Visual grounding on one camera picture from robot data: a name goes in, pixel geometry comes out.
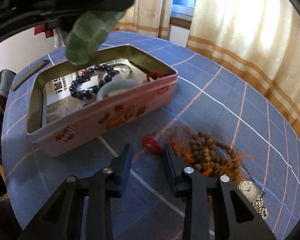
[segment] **wristwatch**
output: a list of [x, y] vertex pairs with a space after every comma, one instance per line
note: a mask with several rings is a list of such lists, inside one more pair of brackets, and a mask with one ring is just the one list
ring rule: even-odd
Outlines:
[[258, 191], [257, 185], [248, 179], [242, 179], [238, 185], [243, 195], [249, 200], [249, 202], [254, 206], [257, 212], [261, 215], [263, 220], [265, 220], [269, 213], [267, 208], [263, 204], [263, 199]]

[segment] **round table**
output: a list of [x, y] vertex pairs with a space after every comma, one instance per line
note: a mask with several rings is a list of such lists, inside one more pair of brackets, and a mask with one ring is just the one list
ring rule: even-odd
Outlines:
[[244, 164], [266, 192], [266, 223], [277, 239], [284, 239], [300, 218], [300, 140], [288, 122], [246, 82], [189, 49], [123, 31], [110, 33], [100, 49], [122, 44], [131, 44], [178, 70], [173, 101], [57, 158], [34, 151], [26, 137], [26, 115], [36, 75], [65, 61], [65, 49], [42, 57], [52, 63], [15, 92], [10, 91], [2, 159], [8, 194], [21, 227], [26, 227], [66, 176], [92, 176], [130, 143], [134, 172], [123, 197], [111, 200], [114, 239], [181, 239], [185, 204], [172, 195], [161, 157], [139, 153], [144, 136], [156, 134], [163, 144], [176, 125], [186, 124], [218, 134], [220, 141], [256, 157], [244, 157]]

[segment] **blue bead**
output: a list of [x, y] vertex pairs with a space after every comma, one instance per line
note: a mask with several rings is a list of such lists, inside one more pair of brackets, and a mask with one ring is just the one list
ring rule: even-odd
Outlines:
[[94, 68], [93, 67], [89, 68], [88, 69], [88, 74], [92, 75], [93, 73], [94, 73]]
[[99, 64], [96, 64], [95, 66], [94, 66], [94, 70], [95, 71], [99, 71], [99, 70], [101, 70], [101, 65], [99, 65]]
[[71, 92], [71, 96], [72, 96], [73, 98], [77, 98], [77, 91], [72, 91], [72, 92]]
[[101, 70], [107, 70], [107, 68], [108, 68], [108, 65], [107, 64], [103, 64], [102, 66], [101, 66]]
[[80, 100], [84, 99], [84, 90], [77, 92], [77, 98]]
[[77, 87], [77, 86], [78, 86], [77, 80], [73, 80], [73, 81], [71, 82], [71, 85], [74, 86], [74, 87]]
[[105, 80], [99, 81], [99, 87], [103, 87], [107, 82]]
[[87, 99], [91, 99], [92, 96], [93, 96], [93, 93], [92, 93], [91, 90], [88, 89], [87, 91], [85, 91], [84, 96], [85, 96]]
[[115, 76], [115, 71], [114, 70], [109, 71], [108, 75], [111, 76], [111, 77], [114, 77]]
[[113, 70], [113, 67], [112, 66], [108, 66], [106, 70], [109, 73], [109, 71]]
[[100, 90], [100, 87], [99, 87], [99, 86], [93, 86], [93, 87], [92, 87], [92, 92], [93, 92], [94, 94], [97, 94], [97, 93], [99, 92], [99, 90]]
[[107, 83], [109, 83], [111, 80], [112, 80], [112, 77], [111, 77], [111, 76], [109, 76], [109, 75], [106, 75], [106, 76], [105, 76], [105, 81], [106, 81]]
[[89, 74], [85, 71], [85, 72], [82, 72], [81, 76], [84, 78], [84, 79], [88, 79], [89, 78]]
[[72, 92], [72, 91], [75, 91], [75, 92], [76, 92], [76, 91], [77, 91], [77, 88], [74, 87], [74, 86], [71, 86], [71, 87], [69, 87], [69, 91], [70, 91], [70, 92]]
[[77, 81], [78, 84], [82, 83], [82, 77], [80, 76], [78, 76], [75, 80]]

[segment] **white jade bangle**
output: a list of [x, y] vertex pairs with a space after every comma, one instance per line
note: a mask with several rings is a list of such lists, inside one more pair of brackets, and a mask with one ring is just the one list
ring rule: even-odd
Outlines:
[[135, 80], [131, 79], [120, 79], [120, 80], [112, 80], [108, 84], [104, 85], [97, 94], [97, 101], [100, 101], [106, 97], [111, 92], [114, 92], [116, 90], [120, 89], [130, 89], [137, 86], [140, 86], [141, 84]]

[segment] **curtain stripe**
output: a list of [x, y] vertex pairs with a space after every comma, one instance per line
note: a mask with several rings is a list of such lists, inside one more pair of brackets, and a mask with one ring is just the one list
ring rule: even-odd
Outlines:
[[247, 67], [252, 68], [253, 70], [255, 70], [268, 84], [271, 84], [271, 78], [269, 78], [257, 65], [253, 64], [250, 61], [247, 61], [243, 58], [240, 58], [238, 55], [234, 54], [233, 52], [229, 51], [228, 49], [223, 49], [219, 46], [217, 46], [214, 42], [212, 41], [208, 41], [205, 39], [201, 39], [198, 37], [194, 37], [194, 36], [189, 36], [189, 40], [190, 41], [194, 41], [196, 43], [199, 44], [206, 44], [206, 45], [210, 45], [213, 47], [213, 49], [221, 54], [225, 54], [228, 55], [229, 57], [233, 58], [235, 61], [239, 62], [242, 65], [245, 65]]
[[250, 73], [247, 70], [241, 70], [237, 67], [235, 67], [234, 65], [232, 65], [230, 62], [226, 61], [223, 58], [217, 58], [215, 56], [212, 55], [212, 52], [210, 50], [207, 49], [201, 49], [201, 48], [197, 48], [197, 47], [192, 47], [187, 45], [186, 46], [188, 49], [191, 49], [207, 58], [210, 58], [211, 60], [213, 60], [214, 62], [220, 64], [221, 66], [227, 68], [228, 70], [230, 70], [232, 73], [236, 74], [237, 76], [239, 76], [242, 79], [249, 79], [249, 84], [251, 84], [254, 88], [256, 88], [262, 95], [265, 95], [265, 93], [267, 92], [267, 89], [265, 89], [260, 81], [258, 80], [258, 78], [255, 77], [254, 74]]

